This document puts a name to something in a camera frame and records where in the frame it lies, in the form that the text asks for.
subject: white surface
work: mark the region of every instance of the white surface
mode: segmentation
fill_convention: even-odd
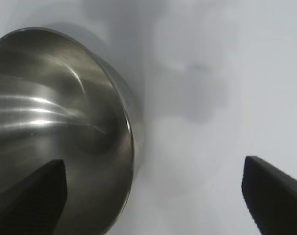
[[[0,0],[0,37],[60,30],[127,80],[144,164],[110,235],[257,235],[244,157],[297,178],[297,0]]]

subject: metal surface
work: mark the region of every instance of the metal surface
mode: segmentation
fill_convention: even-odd
[[[66,166],[58,234],[102,234],[128,198],[141,147],[128,87],[71,38],[27,28],[0,39],[0,191],[53,159]]]

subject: black rubber pad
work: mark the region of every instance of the black rubber pad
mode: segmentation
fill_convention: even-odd
[[[246,157],[242,192],[263,235],[297,235],[297,180],[258,157]]]
[[[0,235],[50,235],[67,200],[63,160],[53,160],[0,194]]]

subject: metal bowl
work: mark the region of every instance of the metal bowl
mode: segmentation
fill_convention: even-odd
[[[53,159],[68,200],[54,234],[102,234],[121,214],[142,145],[141,115],[120,75],[45,28],[0,39],[0,192]]]

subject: white background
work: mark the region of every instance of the white background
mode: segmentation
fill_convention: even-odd
[[[244,157],[297,178],[297,0],[0,0],[0,37],[62,31],[126,79],[144,163],[110,235],[258,235]]]

